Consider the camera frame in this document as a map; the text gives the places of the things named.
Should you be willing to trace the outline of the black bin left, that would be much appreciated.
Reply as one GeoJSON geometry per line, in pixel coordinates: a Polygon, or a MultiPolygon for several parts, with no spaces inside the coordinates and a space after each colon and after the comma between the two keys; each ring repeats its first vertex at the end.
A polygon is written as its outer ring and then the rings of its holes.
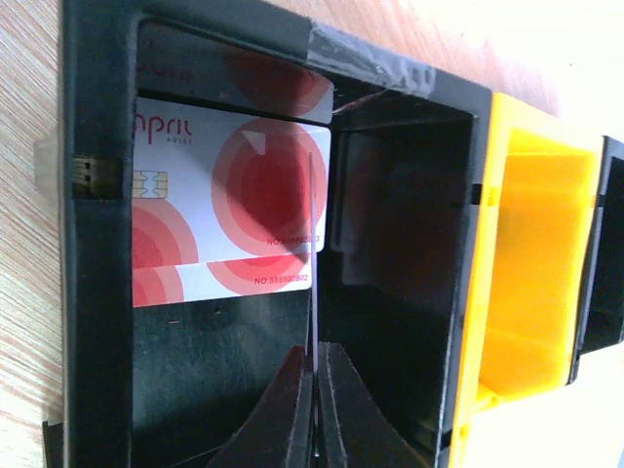
{"type": "Polygon", "coordinates": [[[319,344],[342,345],[399,434],[447,466],[489,90],[262,1],[64,1],[59,37],[64,417],[43,427],[47,465],[211,467],[292,347],[312,371],[311,286],[134,306],[151,98],[329,129],[319,344]]]}

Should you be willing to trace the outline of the red white card in bin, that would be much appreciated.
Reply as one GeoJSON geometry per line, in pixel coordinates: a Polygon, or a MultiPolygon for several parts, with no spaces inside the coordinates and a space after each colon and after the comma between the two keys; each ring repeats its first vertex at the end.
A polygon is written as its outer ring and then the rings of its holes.
{"type": "Polygon", "coordinates": [[[330,153],[325,127],[140,98],[134,306],[308,289],[330,153]]]}

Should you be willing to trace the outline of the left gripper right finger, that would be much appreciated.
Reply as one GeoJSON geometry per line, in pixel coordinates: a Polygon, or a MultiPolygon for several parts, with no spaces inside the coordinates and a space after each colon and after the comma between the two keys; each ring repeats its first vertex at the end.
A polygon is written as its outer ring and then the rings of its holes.
{"type": "Polygon", "coordinates": [[[375,402],[342,345],[319,344],[321,467],[430,467],[375,402]]]}

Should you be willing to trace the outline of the black bin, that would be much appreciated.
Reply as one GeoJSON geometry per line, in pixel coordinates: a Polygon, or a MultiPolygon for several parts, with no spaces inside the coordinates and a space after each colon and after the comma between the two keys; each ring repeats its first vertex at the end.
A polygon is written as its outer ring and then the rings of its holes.
{"type": "Polygon", "coordinates": [[[578,305],[569,382],[583,354],[623,341],[623,143],[611,136],[604,137],[578,305]]]}
{"type": "Polygon", "coordinates": [[[43,427],[47,465],[211,467],[292,347],[312,371],[311,286],[134,306],[151,98],[329,129],[319,344],[342,345],[399,434],[447,466],[489,90],[262,1],[64,1],[59,37],[64,417],[43,427]]]}

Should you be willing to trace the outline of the yellow bin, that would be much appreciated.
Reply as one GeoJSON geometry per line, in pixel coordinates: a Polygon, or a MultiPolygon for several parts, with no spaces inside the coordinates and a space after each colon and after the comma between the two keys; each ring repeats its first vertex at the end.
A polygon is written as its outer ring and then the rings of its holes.
{"type": "Polygon", "coordinates": [[[476,414],[569,381],[602,157],[599,135],[493,95],[452,467],[464,463],[476,414]]]}

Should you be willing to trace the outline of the black bin right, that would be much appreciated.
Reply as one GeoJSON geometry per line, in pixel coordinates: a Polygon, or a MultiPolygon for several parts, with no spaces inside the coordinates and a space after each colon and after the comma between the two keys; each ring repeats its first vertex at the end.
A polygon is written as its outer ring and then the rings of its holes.
{"type": "Polygon", "coordinates": [[[583,354],[623,341],[623,143],[611,136],[604,137],[578,305],[569,382],[583,354]]]}

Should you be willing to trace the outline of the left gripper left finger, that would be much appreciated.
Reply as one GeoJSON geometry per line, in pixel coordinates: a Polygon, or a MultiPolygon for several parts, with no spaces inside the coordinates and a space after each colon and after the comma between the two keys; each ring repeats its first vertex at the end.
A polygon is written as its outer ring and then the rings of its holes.
{"type": "Polygon", "coordinates": [[[312,455],[313,374],[292,347],[251,415],[211,467],[308,467],[312,455]]]}

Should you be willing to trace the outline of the red white circle card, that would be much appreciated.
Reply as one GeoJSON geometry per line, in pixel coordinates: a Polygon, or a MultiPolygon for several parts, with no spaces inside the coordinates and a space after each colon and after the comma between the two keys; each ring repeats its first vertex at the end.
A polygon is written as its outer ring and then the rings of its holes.
{"type": "Polygon", "coordinates": [[[312,371],[314,376],[318,374],[319,368],[319,299],[318,299],[318,256],[316,241],[316,193],[315,193],[315,172],[312,153],[308,153],[309,163],[309,206],[310,206],[310,279],[311,279],[311,295],[310,295],[310,331],[308,355],[311,358],[312,371]]]}

